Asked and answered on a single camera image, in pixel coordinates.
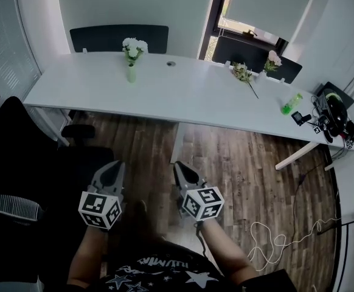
black office chair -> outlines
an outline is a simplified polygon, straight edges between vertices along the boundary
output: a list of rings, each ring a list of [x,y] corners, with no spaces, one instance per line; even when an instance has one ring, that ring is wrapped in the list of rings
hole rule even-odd
[[[58,148],[18,98],[10,97],[2,104],[0,194],[32,200],[46,213],[30,226],[0,214],[0,281],[36,282],[39,276],[47,287],[65,283],[86,229],[77,210],[82,191],[95,171],[113,160],[108,148]]]
[[[169,27],[159,25],[105,25],[70,30],[74,50],[82,52],[121,52],[125,38],[147,42],[148,52],[165,54]]]
[[[268,58],[269,51],[258,46],[220,36],[213,53],[212,61],[225,63],[227,61],[245,63],[248,69],[261,72]],[[281,57],[282,65],[276,71],[269,71],[268,77],[278,80],[285,79],[286,83],[292,83],[302,69],[300,64],[285,57]]]

desk leg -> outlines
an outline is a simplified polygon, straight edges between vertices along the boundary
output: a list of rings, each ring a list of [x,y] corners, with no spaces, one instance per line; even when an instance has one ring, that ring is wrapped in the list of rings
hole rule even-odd
[[[293,161],[298,160],[301,156],[304,156],[306,153],[318,146],[318,143],[308,143],[306,146],[295,152],[293,155],[287,157],[285,160],[281,161],[279,164],[276,164],[276,170],[281,170],[286,167],[288,164],[291,164]]]
[[[40,107],[35,107],[35,111],[41,116],[44,123],[49,127],[51,132],[53,132],[53,134],[57,137],[58,141],[63,143],[65,146],[69,146],[68,140],[61,135],[61,132],[57,129],[57,127],[54,125],[54,123],[50,120],[50,118],[46,114],[46,112]]]
[[[184,135],[187,129],[187,124],[179,122],[177,128],[177,134],[175,138],[175,144],[173,146],[172,158],[170,159],[170,163],[175,163],[177,161],[178,155],[182,149],[182,143],[184,142]]]

wooden floor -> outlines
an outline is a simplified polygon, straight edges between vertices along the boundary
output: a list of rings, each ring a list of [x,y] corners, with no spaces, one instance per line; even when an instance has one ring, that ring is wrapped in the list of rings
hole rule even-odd
[[[172,154],[176,124],[161,120],[77,113],[75,123],[92,124],[97,136],[89,145],[110,147],[116,159],[126,162],[125,198],[143,199],[157,231],[167,240],[202,252],[195,238],[193,221],[181,221],[176,208]],[[189,125],[179,160],[193,164],[225,199],[221,224],[245,253],[254,247],[250,226],[259,221],[271,229],[272,237],[285,234],[286,242],[296,228],[295,240],[307,235],[318,219],[335,217],[335,196],[329,172],[313,170],[297,193],[296,224],[293,224],[295,191],[301,173],[324,161],[314,149],[281,171],[274,166],[305,143],[282,137],[224,128]],[[271,255],[269,232],[253,227],[263,252]],[[286,248],[278,269],[285,268],[298,291],[325,291],[331,281],[336,232],[317,236],[314,232],[299,244]],[[276,248],[272,261],[280,254]],[[257,251],[253,264],[265,264]],[[275,270],[268,265],[260,274]]]

star print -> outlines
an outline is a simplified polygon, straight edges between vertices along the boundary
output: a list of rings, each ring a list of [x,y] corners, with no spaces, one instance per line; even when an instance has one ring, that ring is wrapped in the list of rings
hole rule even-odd
[[[148,291],[146,288],[141,287],[141,283],[142,282],[138,282],[135,285],[129,285],[129,284],[125,283],[127,288],[130,288],[129,290],[127,290],[127,292],[146,292],[146,291]]]
[[[195,274],[190,271],[186,271],[190,279],[186,283],[196,282],[200,288],[204,289],[207,285],[207,281],[219,281],[216,278],[208,277],[209,273]]]
[[[122,285],[122,283],[130,282],[130,281],[132,281],[132,280],[127,279],[127,275],[121,276],[121,277],[119,277],[118,275],[115,275],[115,279],[111,279],[111,280],[107,281],[106,283],[113,283],[114,282],[116,284],[116,288],[120,289],[120,286]]]

